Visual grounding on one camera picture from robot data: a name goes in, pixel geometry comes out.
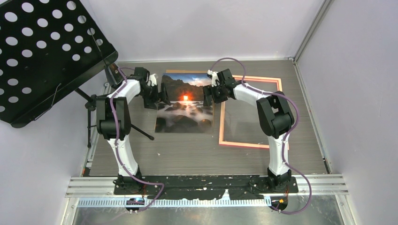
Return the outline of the orange wooden picture frame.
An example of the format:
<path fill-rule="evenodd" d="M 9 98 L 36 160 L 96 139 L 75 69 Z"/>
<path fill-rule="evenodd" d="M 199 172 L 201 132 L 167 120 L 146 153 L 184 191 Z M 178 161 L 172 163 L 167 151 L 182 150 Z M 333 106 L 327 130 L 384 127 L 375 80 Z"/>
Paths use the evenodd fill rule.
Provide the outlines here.
<path fill-rule="evenodd" d="M 275 83 L 276 90 L 282 91 L 282 80 L 281 78 L 273 77 L 259 77 L 259 76 L 247 76 L 246 81 L 263 82 L 263 83 Z M 267 144 L 254 144 L 245 142 L 228 142 L 224 140 L 224 122 L 225 122 L 225 102 L 221 103 L 220 109 L 220 128 L 219 128 L 219 145 L 221 146 L 233 146 L 233 147 L 244 147 L 244 148 L 257 148 L 257 149 L 269 149 Z"/>

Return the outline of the brown backing board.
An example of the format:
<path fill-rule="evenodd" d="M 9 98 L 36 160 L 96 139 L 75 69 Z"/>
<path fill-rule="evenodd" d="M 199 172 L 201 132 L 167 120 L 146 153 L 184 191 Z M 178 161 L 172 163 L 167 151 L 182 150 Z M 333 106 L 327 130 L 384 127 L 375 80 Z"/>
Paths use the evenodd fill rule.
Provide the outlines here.
<path fill-rule="evenodd" d="M 190 74 L 206 74 L 207 75 L 207 71 L 197 71 L 197 70 L 172 70 L 172 69 L 168 69 L 166 70 L 166 73 L 190 73 Z"/>

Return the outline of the sunset landscape photo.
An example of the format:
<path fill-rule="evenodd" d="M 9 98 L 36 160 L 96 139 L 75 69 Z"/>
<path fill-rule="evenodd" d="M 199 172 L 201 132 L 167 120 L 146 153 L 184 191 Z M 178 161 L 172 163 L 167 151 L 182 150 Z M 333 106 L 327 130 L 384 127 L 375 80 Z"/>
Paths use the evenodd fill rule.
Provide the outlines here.
<path fill-rule="evenodd" d="M 203 87 L 211 84 L 205 73 L 164 73 L 170 104 L 158 103 L 156 133 L 209 133 L 213 128 L 214 109 L 204 106 Z"/>

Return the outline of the transparent plastic sheet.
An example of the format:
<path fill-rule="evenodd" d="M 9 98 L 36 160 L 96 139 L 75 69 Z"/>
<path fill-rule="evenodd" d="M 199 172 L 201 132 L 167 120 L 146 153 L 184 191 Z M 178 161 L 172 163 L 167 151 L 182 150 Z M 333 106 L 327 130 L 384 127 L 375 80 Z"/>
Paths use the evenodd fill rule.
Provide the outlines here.
<path fill-rule="evenodd" d="M 268 138 L 259 124 L 257 107 L 231 98 L 224 105 L 224 142 L 268 145 Z"/>

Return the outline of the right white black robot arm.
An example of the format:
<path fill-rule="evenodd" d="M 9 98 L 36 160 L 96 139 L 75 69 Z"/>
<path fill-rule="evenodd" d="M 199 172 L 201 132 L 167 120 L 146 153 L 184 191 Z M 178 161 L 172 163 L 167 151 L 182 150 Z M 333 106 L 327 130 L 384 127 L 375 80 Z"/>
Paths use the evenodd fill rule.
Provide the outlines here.
<path fill-rule="evenodd" d="M 295 122 L 286 97 L 281 91 L 267 92 L 243 80 L 237 81 L 229 69 L 221 72 L 208 70 L 207 76 L 211 83 L 203 87 L 205 106 L 231 98 L 256 107 L 260 128 L 268 138 L 270 153 L 265 187 L 272 192 L 281 192 L 291 180 L 287 147 Z"/>

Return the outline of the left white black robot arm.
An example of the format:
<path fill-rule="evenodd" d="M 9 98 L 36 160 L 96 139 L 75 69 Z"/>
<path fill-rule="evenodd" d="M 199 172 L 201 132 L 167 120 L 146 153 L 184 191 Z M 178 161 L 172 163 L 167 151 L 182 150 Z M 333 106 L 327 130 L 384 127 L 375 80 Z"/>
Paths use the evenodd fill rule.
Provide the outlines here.
<path fill-rule="evenodd" d="M 166 86 L 162 84 L 158 87 L 156 74 L 143 67 L 136 67 L 133 72 L 133 75 L 126 76 L 118 66 L 107 68 L 107 79 L 114 91 L 96 98 L 96 128 L 115 155 L 118 175 L 114 184 L 118 194 L 139 194 L 149 185 L 148 181 L 142 179 L 139 165 L 133 156 L 130 131 L 134 129 L 150 140 L 154 140 L 154 137 L 131 123 L 129 103 L 134 97 L 141 96 L 147 109 L 157 109 L 159 102 L 170 104 Z"/>

